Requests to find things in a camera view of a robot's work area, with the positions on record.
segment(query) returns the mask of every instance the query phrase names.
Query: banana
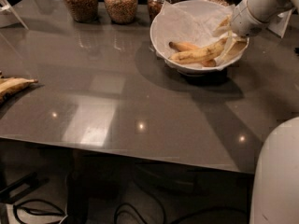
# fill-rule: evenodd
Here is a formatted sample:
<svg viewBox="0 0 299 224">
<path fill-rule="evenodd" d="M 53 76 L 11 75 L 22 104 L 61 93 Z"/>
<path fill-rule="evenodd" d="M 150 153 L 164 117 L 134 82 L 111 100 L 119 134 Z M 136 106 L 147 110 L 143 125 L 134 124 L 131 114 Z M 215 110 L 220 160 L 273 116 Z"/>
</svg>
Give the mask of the banana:
<svg viewBox="0 0 299 224">
<path fill-rule="evenodd" d="M 187 51 L 187 50 L 195 50 L 195 49 L 200 49 L 198 46 L 190 43 L 190 42 L 169 42 L 169 47 L 171 49 L 175 49 L 178 52 L 180 51 Z M 201 65 L 203 65 L 204 67 L 215 67 L 216 66 L 216 61 L 214 59 L 211 60 L 207 60 L 207 61 L 201 61 L 200 62 Z"/>
<path fill-rule="evenodd" d="M 2 104 L 9 96 L 24 90 L 32 83 L 37 83 L 36 79 L 25 78 L 9 78 L 0 84 L 0 104 Z"/>
<path fill-rule="evenodd" d="M 230 61 L 232 60 L 237 54 L 239 54 L 247 45 L 247 42 L 242 40 L 235 40 L 234 44 L 229 48 L 229 50 L 223 54 L 223 60 Z"/>
<path fill-rule="evenodd" d="M 227 37 L 224 37 L 200 49 L 178 52 L 171 55 L 169 60 L 179 64 L 200 63 L 202 61 L 212 60 L 223 52 L 226 41 Z"/>
<path fill-rule="evenodd" d="M 10 78 L 3 78 L 3 77 L 0 77 L 0 85 L 4 82 L 7 82 L 8 80 L 12 79 L 13 77 L 10 77 Z"/>
<path fill-rule="evenodd" d="M 221 36 L 224 33 L 227 33 L 229 31 L 231 31 L 231 26 L 230 26 L 230 22 L 231 22 L 231 18 L 232 15 L 227 15 L 224 20 L 222 20 L 219 25 L 217 26 L 217 28 L 212 32 L 212 35 L 217 37 L 217 36 Z"/>
<path fill-rule="evenodd" d="M 171 49 L 175 49 L 177 51 L 186 51 L 186 50 L 193 50 L 193 49 L 199 49 L 199 47 L 197 47 L 196 45 L 190 43 L 190 42 L 186 42 L 186 41 L 182 41 L 182 42 L 169 42 L 169 47 Z"/>
</svg>

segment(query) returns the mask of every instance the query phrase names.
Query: cable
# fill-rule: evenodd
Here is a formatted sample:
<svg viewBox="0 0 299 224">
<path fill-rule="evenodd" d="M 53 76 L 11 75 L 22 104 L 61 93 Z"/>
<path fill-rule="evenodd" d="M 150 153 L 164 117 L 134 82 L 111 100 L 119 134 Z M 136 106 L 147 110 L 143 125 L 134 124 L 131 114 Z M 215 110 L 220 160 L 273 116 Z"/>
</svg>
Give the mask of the cable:
<svg viewBox="0 0 299 224">
<path fill-rule="evenodd" d="M 209 208 L 205 208 L 205 209 L 201 209 L 201 210 L 198 210 L 194 213 L 190 213 L 186 216 L 183 216 L 183 217 L 180 217 L 172 222 L 170 222 L 170 224 L 179 224 L 180 222 L 182 222 L 183 220 L 186 220 L 190 217 L 195 217 L 195 216 L 198 216 L 198 215 L 201 215 L 201 214 L 204 214 L 204 213 L 210 213 L 210 212 L 218 212 L 218 211 L 235 211 L 235 212 L 238 212 L 238 213 L 242 213 L 242 214 L 247 214 L 247 212 L 241 210 L 241 209 L 237 209 L 237 208 L 234 208 L 234 207 L 229 207 L 229 206 L 214 206 L 214 207 L 209 207 Z"/>
<path fill-rule="evenodd" d="M 133 182 L 135 183 L 136 186 L 138 186 L 138 188 L 140 190 L 142 190 L 143 192 L 145 192 L 146 194 L 148 194 L 153 200 L 156 201 L 156 203 L 160 206 L 161 210 L 162 210 L 162 214 L 163 214 L 163 224 L 166 224 L 167 223 L 167 215 L 166 215 L 166 211 L 165 211 L 165 208 L 162 204 L 162 202 L 154 195 L 152 194 L 150 191 L 144 189 L 139 183 L 138 181 L 135 180 L 135 176 L 133 175 L 133 171 L 132 171 L 132 167 L 130 168 L 130 175 L 131 175 L 131 178 L 133 180 Z"/>
<path fill-rule="evenodd" d="M 117 208 L 116 208 L 116 210 L 115 210 L 115 213 L 114 213 L 114 224 L 117 224 L 117 222 L 118 222 L 118 217 L 119 217 L 119 215 L 120 215 L 120 213 L 122 213 L 123 211 L 120 211 L 119 212 L 119 210 L 123 207 L 123 206 L 129 206 L 129 207 L 131 207 L 134 211 L 135 211 L 135 213 L 138 215 L 138 217 L 141 219 L 141 221 L 144 223 L 144 224 L 148 224 L 148 222 L 141 216 L 141 214 L 138 212 L 138 210 L 133 206 L 133 205 L 131 205 L 130 203 L 122 203 L 122 204 L 120 204 Z M 130 214 L 132 217 L 135 217 L 134 215 L 132 215 L 129 211 L 126 211 L 126 213 L 127 214 Z"/>
<path fill-rule="evenodd" d="M 28 203 L 45 203 L 45 204 L 53 207 L 57 212 L 50 212 L 50 211 L 44 211 L 44 210 L 39 210 L 39 209 L 35 209 L 35 208 L 25 207 L 24 205 L 26 205 Z M 21 224 L 27 224 L 20 219 L 20 217 L 18 215 L 19 210 L 22 210 L 32 216 L 65 217 L 65 213 L 61 208 L 59 208 L 57 205 L 55 205 L 53 203 L 50 203 L 50 202 L 42 200 L 42 199 L 30 199 L 30 200 L 24 201 L 22 203 L 13 205 L 13 215 L 16 218 L 16 220 Z M 54 222 L 50 222 L 47 224 L 59 224 L 59 223 L 61 223 L 61 221 L 54 221 Z"/>
<path fill-rule="evenodd" d="M 67 219 L 68 219 L 68 216 L 65 216 L 65 217 L 59 222 L 59 224 L 66 224 L 66 223 L 67 223 Z"/>
<path fill-rule="evenodd" d="M 138 218 L 135 217 L 131 212 L 127 211 L 127 210 L 121 210 L 120 212 L 118 212 L 117 214 L 117 218 L 121 215 L 121 214 L 128 214 L 130 217 L 132 217 L 134 220 L 138 221 Z"/>
</svg>

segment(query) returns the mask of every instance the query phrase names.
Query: glossy tabletop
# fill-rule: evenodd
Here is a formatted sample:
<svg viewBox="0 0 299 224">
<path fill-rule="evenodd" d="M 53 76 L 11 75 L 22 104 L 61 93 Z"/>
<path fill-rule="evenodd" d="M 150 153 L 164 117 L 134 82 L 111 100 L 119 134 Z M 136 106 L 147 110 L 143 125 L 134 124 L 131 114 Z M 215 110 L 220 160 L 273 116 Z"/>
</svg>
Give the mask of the glossy tabletop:
<svg viewBox="0 0 299 224">
<path fill-rule="evenodd" d="M 254 173 L 267 135 L 298 115 L 299 21 L 263 32 L 226 71 L 185 77 L 150 47 L 146 6 L 132 24 L 74 22 L 61 0 L 23 0 L 29 26 L 0 30 L 0 70 L 39 84 L 0 106 L 0 137 Z"/>
</svg>

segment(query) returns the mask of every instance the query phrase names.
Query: white bowl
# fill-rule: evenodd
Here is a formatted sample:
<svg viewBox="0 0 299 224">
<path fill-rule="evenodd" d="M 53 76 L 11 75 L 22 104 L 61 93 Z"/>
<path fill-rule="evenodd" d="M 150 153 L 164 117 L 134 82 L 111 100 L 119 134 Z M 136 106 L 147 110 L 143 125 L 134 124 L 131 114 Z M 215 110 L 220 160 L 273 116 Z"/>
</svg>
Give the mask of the white bowl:
<svg viewBox="0 0 299 224">
<path fill-rule="evenodd" d="M 220 9 L 223 8 L 222 5 L 208 2 L 208 1 L 200 1 L 200 0 L 189 0 L 189 1 L 183 1 L 176 3 L 172 5 L 173 7 L 177 7 L 184 12 L 187 12 L 191 14 L 193 17 L 196 19 L 200 18 L 206 18 L 211 11 L 215 9 Z M 216 67 L 201 67 L 199 65 L 192 66 L 190 65 L 181 65 L 179 63 L 174 63 L 173 61 L 170 61 L 168 59 L 168 54 L 166 50 L 169 49 L 167 47 L 169 43 L 169 38 L 162 37 L 161 34 L 166 32 L 165 29 L 167 29 L 167 33 L 171 37 L 176 37 L 178 35 L 178 32 L 180 33 L 189 33 L 188 31 L 188 25 L 186 26 L 179 26 L 178 28 L 181 31 L 176 30 L 176 22 L 178 22 L 178 18 L 175 18 L 174 16 L 168 15 L 167 13 L 160 12 L 156 18 L 154 19 L 153 23 L 151 24 L 150 27 L 150 39 L 152 42 L 153 47 L 156 50 L 156 53 L 158 56 L 164 58 L 165 62 L 172 68 L 177 69 L 180 73 L 185 74 L 185 75 L 197 75 L 197 74 L 205 74 L 205 73 L 210 73 L 210 72 L 216 72 L 216 71 L 221 71 L 227 66 L 237 62 L 240 60 L 242 57 L 244 51 L 248 47 L 249 40 L 247 39 L 247 45 L 236 55 L 234 58 L 230 61 L 227 61 L 225 63 L 222 63 L 220 65 L 217 65 Z M 169 29 L 169 24 L 173 24 L 173 29 Z"/>
</svg>

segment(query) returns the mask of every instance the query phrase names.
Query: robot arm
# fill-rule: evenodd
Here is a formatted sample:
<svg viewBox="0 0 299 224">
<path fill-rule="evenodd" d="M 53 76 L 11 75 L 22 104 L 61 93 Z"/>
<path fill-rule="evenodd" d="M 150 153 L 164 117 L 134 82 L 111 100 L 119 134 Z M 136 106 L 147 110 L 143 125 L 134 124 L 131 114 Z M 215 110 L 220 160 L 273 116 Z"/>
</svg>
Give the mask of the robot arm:
<svg viewBox="0 0 299 224">
<path fill-rule="evenodd" d="M 233 12 L 232 30 L 237 35 L 255 36 L 271 18 L 293 7 L 299 8 L 299 0 L 242 0 Z"/>
<path fill-rule="evenodd" d="M 279 125 L 263 144 L 249 224 L 299 223 L 299 118 Z"/>
</svg>

